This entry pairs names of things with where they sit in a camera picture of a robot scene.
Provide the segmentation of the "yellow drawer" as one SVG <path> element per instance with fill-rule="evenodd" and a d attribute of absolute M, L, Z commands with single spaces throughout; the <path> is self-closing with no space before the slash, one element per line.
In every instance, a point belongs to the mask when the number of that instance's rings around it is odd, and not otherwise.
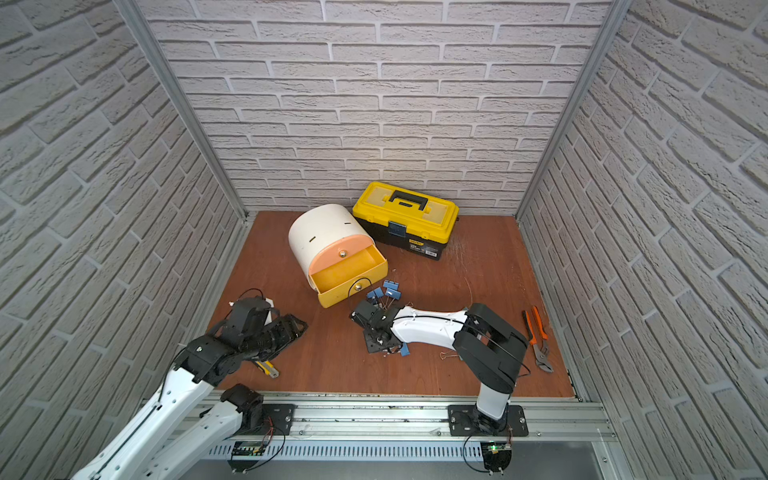
<path fill-rule="evenodd" d="M 371 245 L 311 274 L 309 279 L 320 304 L 329 308 L 383 280 L 387 273 L 388 261 Z"/>

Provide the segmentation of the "round white drawer cabinet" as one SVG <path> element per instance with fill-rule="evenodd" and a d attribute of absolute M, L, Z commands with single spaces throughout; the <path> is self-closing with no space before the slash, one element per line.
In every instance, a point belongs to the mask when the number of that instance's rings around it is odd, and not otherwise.
<path fill-rule="evenodd" d="M 291 225 L 288 233 L 289 246 L 314 290 L 307 275 L 310 255 L 308 242 L 315 236 L 333 241 L 354 234 L 368 235 L 350 211 L 339 204 L 325 204 L 313 208 L 300 215 Z"/>

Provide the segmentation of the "orange top drawer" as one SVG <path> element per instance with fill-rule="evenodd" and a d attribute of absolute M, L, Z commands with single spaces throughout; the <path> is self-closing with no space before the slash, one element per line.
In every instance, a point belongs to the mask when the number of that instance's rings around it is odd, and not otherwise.
<path fill-rule="evenodd" d="M 354 234 L 333 241 L 315 236 L 308 242 L 310 255 L 307 275 L 315 275 L 373 245 L 373 239 L 363 234 Z"/>

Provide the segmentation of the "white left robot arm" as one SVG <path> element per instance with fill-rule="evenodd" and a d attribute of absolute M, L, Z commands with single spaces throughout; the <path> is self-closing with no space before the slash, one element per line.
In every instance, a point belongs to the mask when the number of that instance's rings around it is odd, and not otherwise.
<path fill-rule="evenodd" d="M 160 388 L 77 479 L 178 479 L 209 450 L 237 434 L 254 434 L 269 445 L 286 436 L 290 404 L 265 402 L 243 384 L 225 390 L 183 433 L 188 414 L 242 363 L 276 358 L 307 331 L 306 322 L 282 315 L 263 296 L 236 301 L 231 312 L 172 360 Z"/>

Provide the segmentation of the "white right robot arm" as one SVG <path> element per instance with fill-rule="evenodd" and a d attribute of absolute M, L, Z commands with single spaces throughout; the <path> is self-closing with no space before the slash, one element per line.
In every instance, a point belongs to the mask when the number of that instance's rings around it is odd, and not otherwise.
<path fill-rule="evenodd" d="M 508 432 L 508 401 L 520 371 L 527 368 L 529 341 L 488 306 L 432 312 L 399 305 L 383 309 L 363 301 L 350 318 L 363 329 L 370 353 L 395 353 L 412 343 L 454 351 L 480 381 L 475 406 L 464 415 L 470 421 L 464 432 Z"/>

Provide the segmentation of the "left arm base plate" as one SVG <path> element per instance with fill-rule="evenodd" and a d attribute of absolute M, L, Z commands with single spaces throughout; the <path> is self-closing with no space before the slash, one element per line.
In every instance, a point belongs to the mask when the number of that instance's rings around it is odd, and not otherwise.
<path fill-rule="evenodd" d="M 234 435 L 266 435 L 271 428 L 280 434 L 291 432 L 296 405 L 267 403 L 249 407 L 237 407 L 239 420 Z"/>

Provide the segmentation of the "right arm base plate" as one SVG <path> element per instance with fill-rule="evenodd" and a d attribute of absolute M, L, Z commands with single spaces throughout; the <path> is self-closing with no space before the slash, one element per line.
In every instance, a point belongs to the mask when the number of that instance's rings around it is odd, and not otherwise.
<path fill-rule="evenodd" d="M 500 419 L 482 414 L 475 405 L 449 405 L 448 426 L 454 437 L 512 436 L 527 437 L 529 429 L 520 405 L 507 405 Z"/>

